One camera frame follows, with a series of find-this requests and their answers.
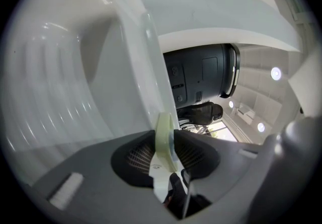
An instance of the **white strip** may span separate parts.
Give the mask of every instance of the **white strip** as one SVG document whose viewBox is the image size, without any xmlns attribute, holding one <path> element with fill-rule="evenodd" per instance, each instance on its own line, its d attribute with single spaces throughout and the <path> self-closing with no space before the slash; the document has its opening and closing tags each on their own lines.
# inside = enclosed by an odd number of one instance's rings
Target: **white strip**
<svg viewBox="0 0 322 224">
<path fill-rule="evenodd" d="M 60 210 L 65 210 L 83 182 L 83 175 L 72 173 L 49 202 Z"/>
</svg>

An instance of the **ceiling light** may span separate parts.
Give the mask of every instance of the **ceiling light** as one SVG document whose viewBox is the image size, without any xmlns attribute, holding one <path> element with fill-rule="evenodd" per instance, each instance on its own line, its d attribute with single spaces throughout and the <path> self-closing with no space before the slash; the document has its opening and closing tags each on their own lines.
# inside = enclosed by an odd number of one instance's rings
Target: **ceiling light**
<svg viewBox="0 0 322 224">
<path fill-rule="evenodd" d="M 273 67 L 271 71 L 271 76 L 274 80 L 280 80 L 282 77 L 282 72 L 278 67 Z"/>
<path fill-rule="evenodd" d="M 265 131 L 265 126 L 263 123 L 259 123 L 257 126 L 257 129 L 259 132 L 264 132 Z"/>
</svg>

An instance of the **black chair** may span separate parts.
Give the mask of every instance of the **black chair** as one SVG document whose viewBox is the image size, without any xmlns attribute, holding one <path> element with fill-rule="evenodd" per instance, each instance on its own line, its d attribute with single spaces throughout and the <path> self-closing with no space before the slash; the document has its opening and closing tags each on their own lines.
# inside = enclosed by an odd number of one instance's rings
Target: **black chair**
<svg viewBox="0 0 322 224">
<path fill-rule="evenodd" d="M 177 115 L 179 122 L 188 120 L 184 124 L 210 125 L 212 121 L 222 118 L 223 109 L 218 104 L 206 102 L 177 109 Z"/>
<path fill-rule="evenodd" d="M 233 95 L 239 75 L 240 53 L 233 44 L 212 44 L 164 54 L 176 108 L 211 97 Z"/>
</svg>

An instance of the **recessed light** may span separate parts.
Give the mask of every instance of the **recessed light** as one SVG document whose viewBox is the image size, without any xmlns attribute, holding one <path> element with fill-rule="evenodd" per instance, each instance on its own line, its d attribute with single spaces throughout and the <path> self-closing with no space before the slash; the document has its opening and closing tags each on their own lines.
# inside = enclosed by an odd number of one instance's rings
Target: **recessed light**
<svg viewBox="0 0 322 224">
<path fill-rule="evenodd" d="M 282 77 L 281 69 L 279 69 L 278 67 L 273 67 L 271 71 L 271 76 L 276 81 L 280 80 Z"/>
<path fill-rule="evenodd" d="M 257 129 L 259 132 L 264 132 L 265 131 L 265 126 L 263 123 L 259 123 L 257 126 Z"/>
</svg>

